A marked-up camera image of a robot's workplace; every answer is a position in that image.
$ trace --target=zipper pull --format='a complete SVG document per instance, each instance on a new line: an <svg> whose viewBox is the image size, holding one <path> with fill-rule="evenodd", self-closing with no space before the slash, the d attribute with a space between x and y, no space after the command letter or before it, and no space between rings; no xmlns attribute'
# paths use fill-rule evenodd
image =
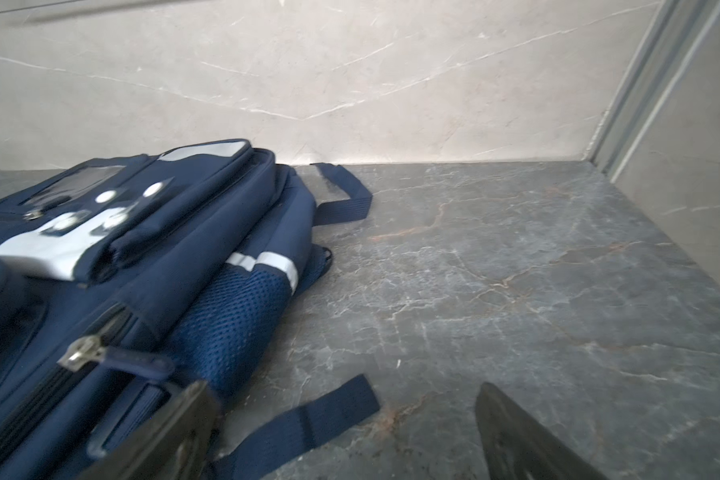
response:
<svg viewBox="0 0 720 480"><path fill-rule="evenodd" d="M115 346L104 346L101 336L87 335L72 342L57 361L63 368L76 372L88 362L102 367L133 373L150 380L163 381L173 374L173 360L159 353L138 352Z"/></svg>
<svg viewBox="0 0 720 480"><path fill-rule="evenodd" d="M72 200L72 197L69 195L62 195L60 197L56 197L53 200L47 202L46 204L43 204L41 206L38 206L37 208L33 208L32 210L29 210L26 214L24 214L25 220L36 220L40 218L41 216L45 215L45 212L50 210L51 208L56 208L59 205L66 204L68 201Z"/></svg>

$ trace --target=blue mesh pocket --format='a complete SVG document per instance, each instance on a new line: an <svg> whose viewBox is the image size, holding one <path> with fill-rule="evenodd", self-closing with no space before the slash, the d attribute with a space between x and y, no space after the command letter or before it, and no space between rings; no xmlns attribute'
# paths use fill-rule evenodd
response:
<svg viewBox="0 0 720 480"><path fill-rule="evenodd" d="M288 305L288 279L224 265L192 304L163 351L229 398L253 374Z"/></svg>

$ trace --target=navy blue strap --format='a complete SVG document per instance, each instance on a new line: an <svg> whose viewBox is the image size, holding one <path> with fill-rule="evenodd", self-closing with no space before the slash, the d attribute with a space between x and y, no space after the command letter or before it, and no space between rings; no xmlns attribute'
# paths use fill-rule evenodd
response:
<svg viewBox="0 0 720 480"><path fill-rule="evenodd" d="M299 296L310 286L320 280L331 269L333 264L333 252L324 246L312 244L312 251L309 253L307 264L304 267L302 277L298 279L298 287L293 296Z"/></svg>
<svg viewBox="0 0 720 480"><path fill-rule="evenodd" d="M373 194L355 175L341 165L313 164L323 177L333 182L349 195L347 200L336 200L318 205L313 225L342 224L362 220L371 209Z"/></svg>
<svg viewBox="0 0 720 480"><path fill-rule="evenodd" d="M218 480L259 480L378 412L376 396L358 375L333 392L281 413L234 452L212 464Z"/></svg>

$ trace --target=white circular patch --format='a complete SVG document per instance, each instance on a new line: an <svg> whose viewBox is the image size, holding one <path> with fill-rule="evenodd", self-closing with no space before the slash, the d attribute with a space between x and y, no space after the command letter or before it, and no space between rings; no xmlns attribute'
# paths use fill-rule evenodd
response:
<svg viewBox="0 0 720 480"><path fill-rule="evenodd" d="M54 230L66 230L70 226L73 226L77 223L77 217L72 215L68 216L67 218L62 218L58 222L56 222L51 228Z"/></svg>
<svg viewBox="0 0 720 480"><path fill-rule="evenodd" d="M103 227L106 229L114 228L114 227L122 224L126 218L128 218L128 214L123 214L123 213L115 214L113 216L110 216L109 218L107 218L104 221Z"/></svg>
<svg viewBox="0 0 720 480"><path fill-rule="evenodd" d="M115 198L115 195L117 195L117 192L115 190L107 190L106 192L103 192L96 197L96 203L105 204L106 202Z"/></svg>
<svg viewBox="0 0 720 480"><path fill-rule="evenodd" d="M144 198L152 197L157 192L161 191L163 189L163 182L157 182L156 184L152 184L149 187L144 190L143 196Z"/></svg>

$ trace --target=dark plastic object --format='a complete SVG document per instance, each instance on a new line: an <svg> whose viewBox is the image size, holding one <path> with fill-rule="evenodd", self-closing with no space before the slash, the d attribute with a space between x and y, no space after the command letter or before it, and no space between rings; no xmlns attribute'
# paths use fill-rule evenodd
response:
<svg viewBox="0 0 720 480"><path fill-rule="evenodd" d="M194 382L77 480L194 480L220 413L208 383Z"/></svg>
<svg viewBox="0 0 720 480"><path fill-rule="evenodd" d="M607 480L496 385L474 407L491 480Z"/></svg>

